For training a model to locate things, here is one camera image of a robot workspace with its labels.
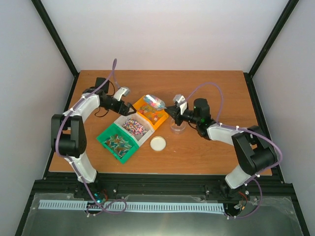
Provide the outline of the white candy bin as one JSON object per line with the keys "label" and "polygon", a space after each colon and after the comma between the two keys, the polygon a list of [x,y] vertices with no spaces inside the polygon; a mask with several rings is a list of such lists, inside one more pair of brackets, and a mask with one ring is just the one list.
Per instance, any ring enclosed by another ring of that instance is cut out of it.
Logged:
{"label": "white candy bin", "polygon": [[154,129],[150,123],[138,113],[129,116],[120,116],[114,123],[130,135],[139,147],[154,133]]}

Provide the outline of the orange candy bin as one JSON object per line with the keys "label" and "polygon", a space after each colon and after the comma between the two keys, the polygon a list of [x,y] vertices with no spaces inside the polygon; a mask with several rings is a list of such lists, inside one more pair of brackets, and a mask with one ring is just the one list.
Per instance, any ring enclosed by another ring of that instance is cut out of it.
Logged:
{"label": "orange candy bin", "polygon": [[154,130],[157,130],[168,118],[169,115],[164,111],[157,111],[144,101],[144,95],[133,104],[133,107],[137,110],[137,113],[144,118],[152,126]]}

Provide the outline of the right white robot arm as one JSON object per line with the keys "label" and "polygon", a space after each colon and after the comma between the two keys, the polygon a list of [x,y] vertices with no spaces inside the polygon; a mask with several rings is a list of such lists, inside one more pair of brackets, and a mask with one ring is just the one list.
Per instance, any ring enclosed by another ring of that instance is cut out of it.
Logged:
{"label": "right white robot arm", "polygon": [[215,121],[210,114],[206,99],[194,100],[193,109],[187,103],[181,104],[184,97],[176,97],[173,106],[164,108],[177,126],[183,122],[194,124],[198,135],[206,140],[219,141],[234,147],[238,165],[227,174],[220,184],[221,195],[228,199],[266,169],[278,161],[275,145],[266,138],[259,126],[239,128]]}

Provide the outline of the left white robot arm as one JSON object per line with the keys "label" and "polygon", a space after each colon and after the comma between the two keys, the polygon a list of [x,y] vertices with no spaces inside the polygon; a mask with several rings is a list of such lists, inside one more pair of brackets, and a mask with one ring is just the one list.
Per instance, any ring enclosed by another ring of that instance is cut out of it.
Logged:
{"label": "left white robot arm", "polygon": [[93,87],[83,91],[80,99],[69,110],[51,118],[51,148],[73,168],[79,182],[87,183],[85,192],[92,198],[102,194],[102,185],[95,181],[97,170],[91,165],[86,153],[87,137],[84,129],[86,119],[97,108],[105,108],[119,115],[136,113],[122,97],[130,93],[127,87],[119,87],[108,95],[109,80],[98,77]]}

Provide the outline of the green candy bin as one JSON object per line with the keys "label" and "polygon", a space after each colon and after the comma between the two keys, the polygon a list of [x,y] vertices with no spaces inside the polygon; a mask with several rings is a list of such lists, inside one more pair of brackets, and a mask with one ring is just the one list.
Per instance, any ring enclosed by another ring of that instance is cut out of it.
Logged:
{"label": "green candy bin", "polygon": [[114,123],[99,134],[96,139],[122,164],[126,163],[139,149],[139,145],[131,135]]}

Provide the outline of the metal scoop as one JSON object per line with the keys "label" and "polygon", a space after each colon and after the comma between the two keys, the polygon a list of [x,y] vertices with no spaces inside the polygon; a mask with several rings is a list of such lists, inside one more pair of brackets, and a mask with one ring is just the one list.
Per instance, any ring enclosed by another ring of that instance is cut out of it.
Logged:
{"label": "metal scoop", "polygon": [[151,94],[146,94],[143,98],[143,100],[151,106],[153,109],[157,111],[164,110],[166,108],[165,102],[162,101],[160,98],[151,95]]}

